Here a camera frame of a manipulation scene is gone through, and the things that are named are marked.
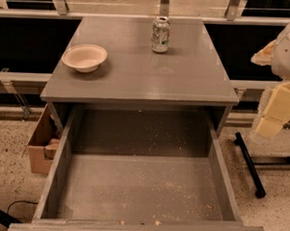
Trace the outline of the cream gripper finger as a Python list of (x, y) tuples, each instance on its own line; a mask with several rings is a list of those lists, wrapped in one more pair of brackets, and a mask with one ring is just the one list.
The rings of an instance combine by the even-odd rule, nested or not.
[(282, 127), (282, 123), (262, 117), (256, 125), (255, 133), (262, 138), (270, 139), (275, 137)]

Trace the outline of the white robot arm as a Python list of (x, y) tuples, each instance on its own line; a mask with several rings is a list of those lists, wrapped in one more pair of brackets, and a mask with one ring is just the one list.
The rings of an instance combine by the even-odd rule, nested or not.
[(271, 139), (290, 121), (290, 22), (250, 61), (253, 64), (269, 65), (272, 72), (281, 79), (274, 88), (266, 88), (261, 95), (258, 117), (254, 120), (253, 133)]

